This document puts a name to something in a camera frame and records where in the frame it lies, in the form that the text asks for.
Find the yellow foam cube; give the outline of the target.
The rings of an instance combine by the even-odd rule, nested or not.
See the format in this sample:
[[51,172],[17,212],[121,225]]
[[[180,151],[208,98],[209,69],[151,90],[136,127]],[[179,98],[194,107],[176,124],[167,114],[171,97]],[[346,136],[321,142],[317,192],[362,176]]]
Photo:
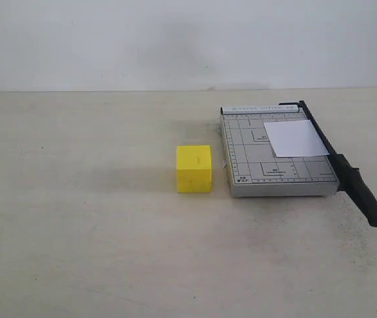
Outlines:
[[208,193],[212,190],[213,167],[209,145],[183,145],[176,148],[176,187],[178,193]]

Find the white paper sheet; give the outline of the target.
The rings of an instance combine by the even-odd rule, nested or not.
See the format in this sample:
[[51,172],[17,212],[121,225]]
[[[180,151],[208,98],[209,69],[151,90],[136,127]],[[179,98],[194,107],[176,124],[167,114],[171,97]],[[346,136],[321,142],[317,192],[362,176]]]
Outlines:
[[310,120],[269,122],[264,128],[277,157],[329,155]]

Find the black cutter blade arm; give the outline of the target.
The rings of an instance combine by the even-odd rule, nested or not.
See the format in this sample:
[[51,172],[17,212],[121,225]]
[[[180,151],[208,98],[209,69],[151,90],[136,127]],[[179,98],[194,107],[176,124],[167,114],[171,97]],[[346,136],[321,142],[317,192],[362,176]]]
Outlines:
[[343,154],[337,153],[320,129],[304,101],[298,102],[306,117],[311,121],[323,145],[328,151],[328,160],[339,180],[338,191],[345,192],[366,217],[371,227],[377,228],[377,200],[365,184],[358,168],[352,167]]

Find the grey paper cutter base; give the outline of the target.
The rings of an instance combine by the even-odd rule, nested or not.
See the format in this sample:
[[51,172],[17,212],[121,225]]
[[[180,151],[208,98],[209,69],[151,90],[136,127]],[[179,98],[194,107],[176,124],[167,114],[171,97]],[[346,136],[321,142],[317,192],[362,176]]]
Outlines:
[[297,103],[221,108],[221,136],[233,197],[327,196],[339,180],[326,156],[278,157],[266,123],[306,120]]

